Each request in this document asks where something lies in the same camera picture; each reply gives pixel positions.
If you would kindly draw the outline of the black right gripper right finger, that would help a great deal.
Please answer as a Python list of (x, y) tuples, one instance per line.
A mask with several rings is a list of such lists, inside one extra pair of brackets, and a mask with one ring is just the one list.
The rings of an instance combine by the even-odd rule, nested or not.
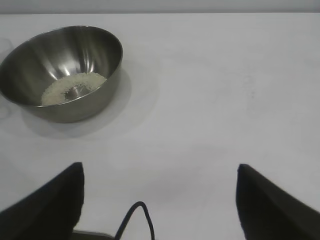
[(248, 164), (237, 170), (236, 208), (247, 240), (318, 240), (320, 214)]

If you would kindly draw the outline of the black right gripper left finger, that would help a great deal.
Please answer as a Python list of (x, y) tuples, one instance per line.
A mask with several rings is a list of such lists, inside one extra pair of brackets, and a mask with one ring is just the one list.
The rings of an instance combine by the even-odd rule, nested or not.
[(84, 204), (83, 165), (75, 162), (0, 213), (2, 240), (69, 240)]

